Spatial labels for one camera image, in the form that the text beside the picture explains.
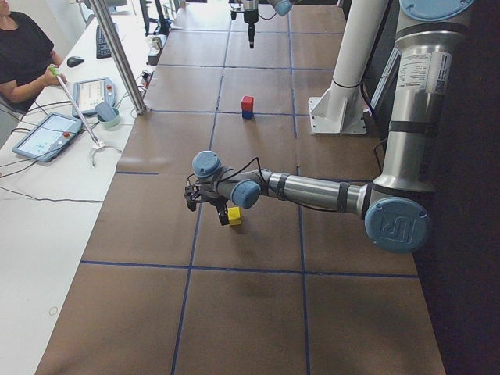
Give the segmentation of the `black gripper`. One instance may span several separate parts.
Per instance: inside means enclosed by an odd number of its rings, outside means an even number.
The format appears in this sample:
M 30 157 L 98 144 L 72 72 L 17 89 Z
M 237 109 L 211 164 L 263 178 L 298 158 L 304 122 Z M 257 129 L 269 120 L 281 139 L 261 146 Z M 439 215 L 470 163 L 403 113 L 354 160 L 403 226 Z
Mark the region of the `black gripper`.
M 229 224 L 229 216 L 227 212 L 227 199 L 216 191 L 204 190 L 203 200 L 214 206 L 218 212 L 219 221 L 222 226 Z
M 255 23 L 258 22 L 258 10 L 245 10 L 244 22 L 248 24 L 248 45 L 249 48 L 255 47 Z

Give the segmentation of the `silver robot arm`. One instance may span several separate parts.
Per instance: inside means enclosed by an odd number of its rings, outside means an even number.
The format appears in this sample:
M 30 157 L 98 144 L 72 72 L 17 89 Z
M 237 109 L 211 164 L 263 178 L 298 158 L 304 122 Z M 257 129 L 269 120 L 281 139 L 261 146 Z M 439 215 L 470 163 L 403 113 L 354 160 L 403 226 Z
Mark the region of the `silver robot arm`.
M 352 3 L 331 86 L 309 100 L 312 132 L 335 135 L 337 164 L 360 153 L 363 73 L 387 6 L 385 1 Z M 398 76 L 379 177 L 358 185 L 261 167 L 234 170 L 215 152 L 204 151 L 192 162 L 184 191 L 187 207 L 195 210 L 207 202 L 216 207 L 220 222 L 228 224 L 228 202 L 247 209 L 260 196 L 269 196 L 318 211 L 356 214 L 370 240 L 388 252 L 422 248 L 432 233 L 430 165 L 452 56 L 466 35 L 473 7 L 472 1 L 400 2 L 395 47 L 387 63 L 398 67 Z
M 268 1 L 275 13 L 279 16 L 286 16 L 292 8 L 292 1 L 278 0 Z M 259 22 L 259 1 L 236 1 L 237 5 L 231 11 L 231 17 L 236 19 L 238 13 L 243 13 L 244 22 L 248 25 L 248 43 L 249 48 L 255 47 L 255 25 Z

